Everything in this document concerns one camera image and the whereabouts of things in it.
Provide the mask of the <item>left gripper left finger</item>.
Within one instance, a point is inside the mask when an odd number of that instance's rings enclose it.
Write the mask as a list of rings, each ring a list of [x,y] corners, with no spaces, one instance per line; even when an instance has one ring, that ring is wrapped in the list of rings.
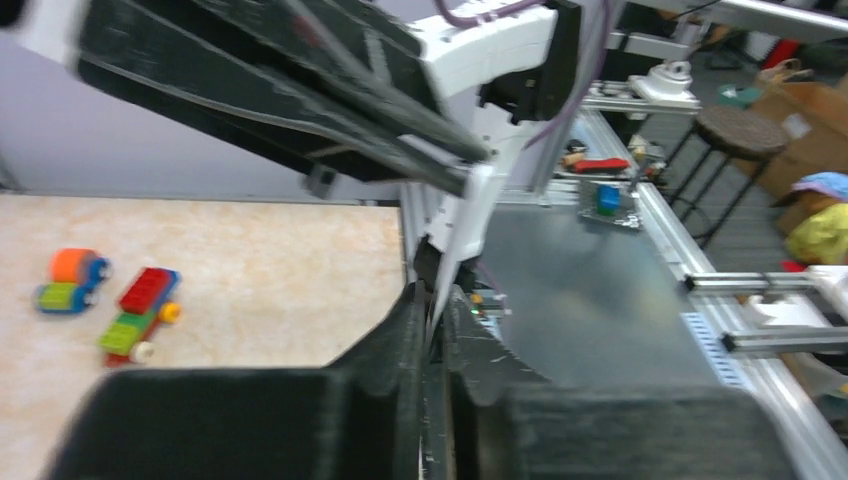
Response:
[[[320,368],[129,369],[93,388],[50,479],[415,479],[427,292]]]

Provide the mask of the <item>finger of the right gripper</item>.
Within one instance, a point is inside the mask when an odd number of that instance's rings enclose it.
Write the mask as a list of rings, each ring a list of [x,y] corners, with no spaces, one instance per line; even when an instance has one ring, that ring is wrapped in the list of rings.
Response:
[[[199,1],[201,8],[247,33],[286,59],[317,74],[337,98],[354,105],[395,135],[413,135],[465,160],[490,151],[467,130],[427,108],[380,75],[351,50],[369,49],[369,27],[335,1]]]
[[[465,174],[410,145],[411,135],[393,134],[334,96],[315,72],[198,2],[91,2],[78,37],[80,77],[303,174],[327,170],[365,183],[416,180],[463,191]],[[382,78],[449,119],[408,30],[373,5],[335,2],[369,27],[369,49],[351,49],[363,63],[378,68],[384,55]]]

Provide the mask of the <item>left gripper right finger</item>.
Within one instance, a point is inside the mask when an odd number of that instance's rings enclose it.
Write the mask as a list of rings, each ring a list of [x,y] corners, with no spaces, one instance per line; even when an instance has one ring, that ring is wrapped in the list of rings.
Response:
[[[453,287],[445,380],[457,479],[796,479],[771,415],[726,386],[568,388],[533,371]]]

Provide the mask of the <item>white battery cover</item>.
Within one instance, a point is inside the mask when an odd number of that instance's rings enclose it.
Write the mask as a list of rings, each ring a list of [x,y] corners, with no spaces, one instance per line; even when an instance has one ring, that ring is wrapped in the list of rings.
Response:
[[[505,177],[489,163],[471,168],[462,198],[448,197],[444,214],[436,217],[428,232],[441,251],[427,327],[431,345],[441,314],[449,298],[461,263],[478,256],[483,249],[490,217],[495,209]]]

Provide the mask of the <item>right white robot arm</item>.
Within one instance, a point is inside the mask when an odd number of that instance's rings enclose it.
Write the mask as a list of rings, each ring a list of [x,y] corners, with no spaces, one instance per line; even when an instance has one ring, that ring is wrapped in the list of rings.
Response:
[[[305,175],[411,180],[462,262],[574,84],[581,7],[480,1],[403,23],[369,1],[93,1],[80,79]]]

